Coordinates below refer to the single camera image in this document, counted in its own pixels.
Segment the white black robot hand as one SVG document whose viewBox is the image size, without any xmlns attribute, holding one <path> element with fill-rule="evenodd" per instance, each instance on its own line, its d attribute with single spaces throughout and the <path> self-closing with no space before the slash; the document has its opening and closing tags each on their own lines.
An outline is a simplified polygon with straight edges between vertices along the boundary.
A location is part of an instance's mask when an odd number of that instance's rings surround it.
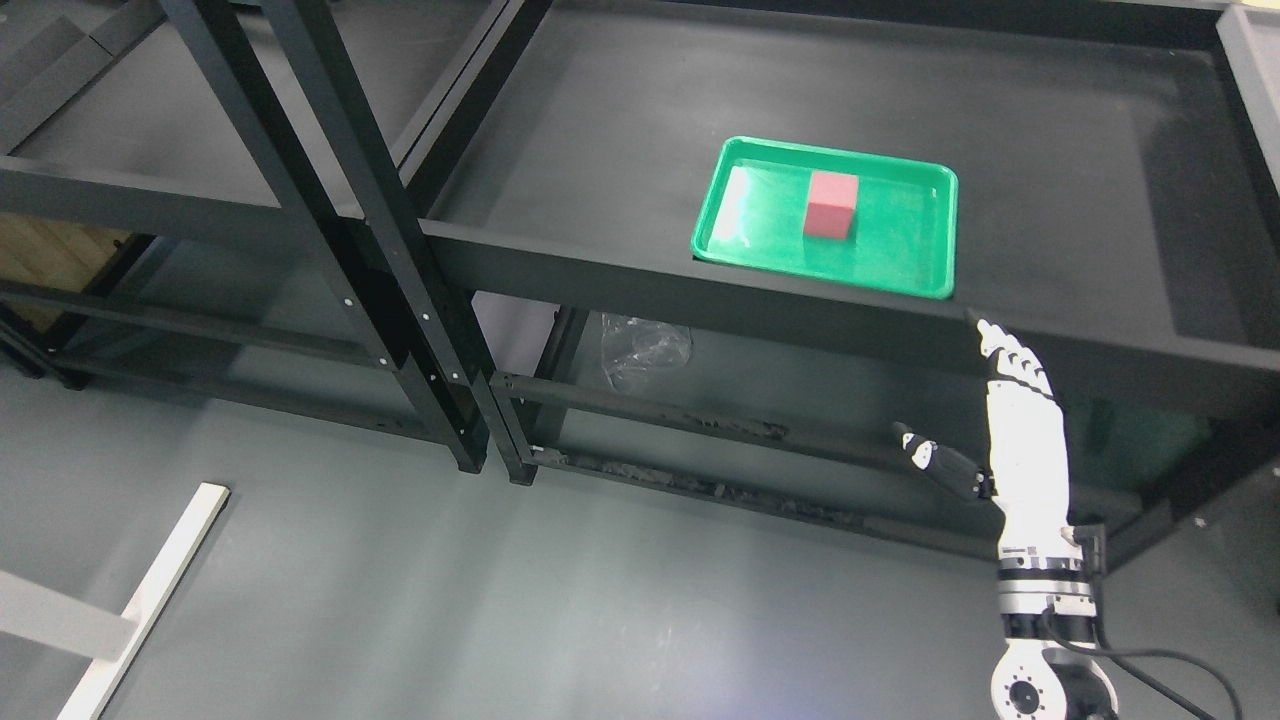
<svg viewBox="0 0 1280 720">
<path fill-rule="evenodd" d="M 1004 515 L 997 552 L 1010 569 L 1076 570 L 1083 552 L 1068 521 L 1070 480 L 1062 409 L 1036 352 L 1000 324 L 968 313 L 986 360 L 986 464 L 893 423 L 908 461 L 936 484 L 988 500 Z"/>
</svg>

